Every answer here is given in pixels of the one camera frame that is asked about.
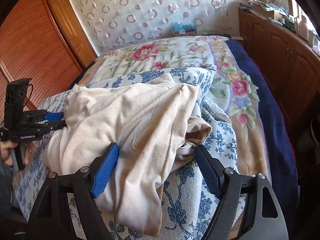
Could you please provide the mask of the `beige printed t-shirt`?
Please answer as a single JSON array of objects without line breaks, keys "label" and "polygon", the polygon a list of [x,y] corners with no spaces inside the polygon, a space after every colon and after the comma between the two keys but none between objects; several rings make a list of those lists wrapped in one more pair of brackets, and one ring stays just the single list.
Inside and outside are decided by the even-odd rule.
[{"label": "beige printed t-shirt", "polygon": [[66,126],[53,133],[43,161],[59,175],[76,172],[120,148],[98,208],[146,236],[159,235],[164,182],[192,161],[211,127],[192,115],[201,90],[170,74],[118,88],[74,86],[65,101]]}]

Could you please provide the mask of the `navy blue blanket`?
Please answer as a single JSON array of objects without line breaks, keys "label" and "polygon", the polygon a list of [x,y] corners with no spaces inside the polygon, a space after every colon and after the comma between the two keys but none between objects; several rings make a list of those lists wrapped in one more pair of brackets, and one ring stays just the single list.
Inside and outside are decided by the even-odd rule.
[{"label": "navy blue blanket", "polygon": [[258,86],[258,112],[266,137],[272,187],[284,217],[290,219],[298,205],[298,177],[294,151],[287,136],[283,115],[263,75],[244,48],[233,39],[226,43],[240,69]]}]

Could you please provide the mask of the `brown slatted wardrobe door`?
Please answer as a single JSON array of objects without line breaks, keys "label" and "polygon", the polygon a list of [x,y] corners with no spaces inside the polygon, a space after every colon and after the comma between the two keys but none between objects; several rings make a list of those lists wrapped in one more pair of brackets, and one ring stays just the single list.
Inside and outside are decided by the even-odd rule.
[{"label": "brown slatted wardrobe door", "polygon": [[96,57],[70,0],[1,0],[1,115],[9,82],[31,78],[24,109],[36,110]]}]

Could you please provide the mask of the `white circle-pattern curtain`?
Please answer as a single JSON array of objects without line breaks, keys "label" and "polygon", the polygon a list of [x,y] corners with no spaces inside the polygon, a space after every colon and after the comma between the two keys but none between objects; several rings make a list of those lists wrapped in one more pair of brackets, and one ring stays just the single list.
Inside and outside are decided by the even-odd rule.
[{"label": "white circle-pattern curtain", "polygon": [[172,36],[175,23],[199,35],[237,34],[240,0],[70,0],[98,55]]}]

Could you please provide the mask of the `blue tissue pack box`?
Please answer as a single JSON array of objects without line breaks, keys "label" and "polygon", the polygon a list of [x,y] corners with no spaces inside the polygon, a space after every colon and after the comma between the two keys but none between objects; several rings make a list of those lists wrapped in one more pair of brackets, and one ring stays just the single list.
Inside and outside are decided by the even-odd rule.
[{"label": "blue tissue pack box", "polygon": [[180,24],[178,22],[174,22],[171,25],[171,30],[175,37],[197,35],[197,29],[194,24]]}]

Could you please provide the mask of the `brown wooden side cabinet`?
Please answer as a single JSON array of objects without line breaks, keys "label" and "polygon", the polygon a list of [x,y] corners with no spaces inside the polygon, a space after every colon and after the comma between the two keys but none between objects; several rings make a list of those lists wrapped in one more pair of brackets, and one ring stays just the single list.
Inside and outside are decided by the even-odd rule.
[{"label": "brown wooden side cabinet", "polygon": [[319,93],[319,56],[290,31],[239,10],[244,48],[259,67],[291,132],[307,117]]}]

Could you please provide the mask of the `clutter on cabinet top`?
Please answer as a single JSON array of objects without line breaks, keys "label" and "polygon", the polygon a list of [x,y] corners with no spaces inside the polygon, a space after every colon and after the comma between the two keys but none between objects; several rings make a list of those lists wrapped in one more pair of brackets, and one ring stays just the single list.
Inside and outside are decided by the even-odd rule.
[{"label": "clutter on cabinet top", "polygon": [[272,55],[288,61],[298,46],[319,58],[319,53],[287,25],[287,16],[274,4],[242,0],[238,15],[244,48],[258,65],[265,63]]}]

